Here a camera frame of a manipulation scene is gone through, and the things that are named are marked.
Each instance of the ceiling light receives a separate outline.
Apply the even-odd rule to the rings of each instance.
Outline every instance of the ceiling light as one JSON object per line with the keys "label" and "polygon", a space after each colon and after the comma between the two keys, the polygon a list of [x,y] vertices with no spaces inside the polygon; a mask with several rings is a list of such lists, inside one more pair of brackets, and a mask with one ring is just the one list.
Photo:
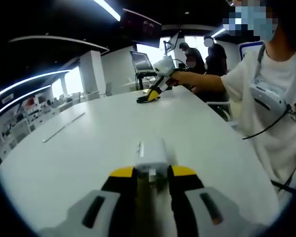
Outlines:
{"label": "ceiling light", "polygon": [[103,7],[117,21],[120,21],[120,15],[110,5],[108,5],[104,0],[93,0],[93,1],[95,1],[101,7]]}
{"label": "ceiling light", "polygon": [[222,32],[225,31],[225,28],[222,28],[221,30],[217,31],[215,34],[212,35],[212,38],[215,38],[216,36],[218,36],[219,34],[221,34]]}
{"label": "ceiling light", "polygon": [[57,71],[57,72],[52,72],[52,73],[45,73],[45,74],[42,74],[42,75],[38,75],[38,76],[35,76],[35,77],[31,77],[31,78],[28,78],[28,79],[25,79],[25,80],[22,80],[22,81],[19,81],[9,87],[7,87],[6,89],[3,89],[0,91],[0,96],[4,93],[6,93],[7,91],[9,91],[10,89],[12,88],[15,88],[16,86],[18,85],[21,85],[23,83],[26,83],[28,81],[31,81],[31,80],[34,80],[36,78],[41,78],[41,77],[44,77],[44,76],[49,76],[49,75],[53,75],[53,74],[57,74],[57,73],[66,73],[66,72],[70,72],[71,70],[63,70],[63,71]]}
{"label": "ceiling light", "polygon": [[36,92],[38,92],[38,91],[41,91],[41,90],[47,89],[47,88],[49,88],[49,87],[51,87],[51,85],[48,85],[48,86],[42,87],[42,88],[40,88],[40,89],[37,89],[37,90],[34,90],[34,91],[30,92],[30,93],[27,93],[27,94],[25,94],[25,95],[22,95],[21,97],[19,97],[19,98],[13,100],[13,101],[10,102],[9,104],[7,104],[7,105],[4,106],[3,108],[1,108],[1,109],[0,109],[0,113],[1,113],[2,111],[4,111],[6,108],[8,108],[9,106],[13,105],[15,102],[18,102],[19,100],[22,100],[23,98],[25,98],[25,97],[27,97],[27,96],[29,96],[29,95],[31,95],[31,94],[34,94],[34,93],[36,93]]}

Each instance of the man in black shirt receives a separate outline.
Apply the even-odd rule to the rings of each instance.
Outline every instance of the man in black shirt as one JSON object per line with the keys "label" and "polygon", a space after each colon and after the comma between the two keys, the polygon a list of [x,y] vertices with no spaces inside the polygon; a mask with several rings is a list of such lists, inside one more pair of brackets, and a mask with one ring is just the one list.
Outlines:
{"label": "man in black shirt", "polygon": [[190,48],[187,43],[181,43],[180,49],[186,55],[186,64],[190,72],[204,74],[206,72],[205,64],[200,52],[196,48]]}
{"label": "man in black shirt", "polygon": [[227,73],[227,56],[224,48],[210,36],[204,37],[204,45],[208,47],[208,57],[206,58],[207,74],[223,76]]}

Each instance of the black shirt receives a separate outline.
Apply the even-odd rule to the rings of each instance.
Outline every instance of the black shirt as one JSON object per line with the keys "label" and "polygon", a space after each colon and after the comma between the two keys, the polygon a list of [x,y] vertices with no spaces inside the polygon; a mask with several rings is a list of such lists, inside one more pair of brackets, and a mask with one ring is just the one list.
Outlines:
{"label": "black shirt", "polygon": [[207,74],[225,75],[227,73],[226,59],[225,50],[220,44],[215,43],[212,47],[209,47],[208,57],[206,58]]}
{"label": "black shirt", "polygon": [[186,64],[190,67],[190,72],[204,74],[206,72],[205,63],[201,53],[196,48],[190,48],[186,54]]}

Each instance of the white t-shirt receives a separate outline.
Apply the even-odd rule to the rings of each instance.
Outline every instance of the white t-shirt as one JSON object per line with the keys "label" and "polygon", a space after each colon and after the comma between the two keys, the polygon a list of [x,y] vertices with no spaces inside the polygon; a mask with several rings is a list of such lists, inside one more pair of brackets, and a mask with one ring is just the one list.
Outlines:
{"label": "white t-shirt", "polygon": [[[234,70],[222,77],[231,99],[242,102],[239,128],[244,136],[263,131],[279,117],[255,102],[251,95],[258,54],[247,53]],[[296,54],[288,61],[276,62],[264,51],[259,75],[269,84],[293,91],[286,99],[292,107],[290,113],[265,133],[250,139],[270,179],[284,184],[296,169]]]}

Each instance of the window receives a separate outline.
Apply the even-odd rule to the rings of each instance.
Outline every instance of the window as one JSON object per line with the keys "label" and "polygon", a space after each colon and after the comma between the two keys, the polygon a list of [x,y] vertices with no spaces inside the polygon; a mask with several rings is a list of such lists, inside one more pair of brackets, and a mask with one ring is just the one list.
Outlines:
{"label": "window", "polygon": [[196,48],[202,55],[202,58],[205,62],[205,59],[208,57],[208,48],[204,45],[203,36],[185,36],[185,42],[191,48]]}
{"label": "window", "polygon": [[72,69],[65,75],[65,83],[68,95],[83,92],[79,67]]}
{"label": "window", "polygon": [[57,98],[58,99],[61,95],[64,94],[63,87],[61,86],[60,79],[58,79],[57,81],[55,81],[54,83],[52,83],[51,89],[52,89],[53,97],[54,98]]}
{"label": "window", "polygon": [[[137,45],[137,51],[140,53],[146,53],[148,55],[148,58],[151,62],[151,64],[155,64],[162,60],[164,56],[164,44],[163,41],[169,41],[170,37],[165,37],[160,39],[160,46],[159,48],[138,44]],[[172,59],[175,59],[174,57],[174,51],[172,50],[170,53],[168,53],[168,56],[172,56]]]}

